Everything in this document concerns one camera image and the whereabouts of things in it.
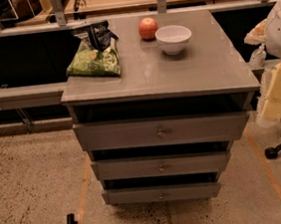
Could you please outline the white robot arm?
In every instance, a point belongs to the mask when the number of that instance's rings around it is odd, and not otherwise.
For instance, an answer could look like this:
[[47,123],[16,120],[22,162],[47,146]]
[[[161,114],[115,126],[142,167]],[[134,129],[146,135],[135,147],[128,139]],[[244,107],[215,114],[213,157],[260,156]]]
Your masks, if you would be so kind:
[[[265,45],[266,51],[281,59],[281,0],[274,4],[266,19],[260,21],[244,38],[249,45]],[[266,68],[261,79],[257,105],[257,123],[275,125],[281,120],[281,63]]]

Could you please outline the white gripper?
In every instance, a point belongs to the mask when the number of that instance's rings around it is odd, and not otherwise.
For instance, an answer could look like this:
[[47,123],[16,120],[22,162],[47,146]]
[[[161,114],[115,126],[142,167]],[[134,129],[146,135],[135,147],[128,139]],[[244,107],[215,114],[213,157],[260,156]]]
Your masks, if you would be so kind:
[[[248,64],[252,68],[262,68],[266,59],[264,42],[266,19],[260,21],[244,38],[244,43],[260,45],[253,50]],[[269,127],[281,120],[281,63],[265,69],[261,79],[261,96],[258,98],[256,122],[261,127]]]

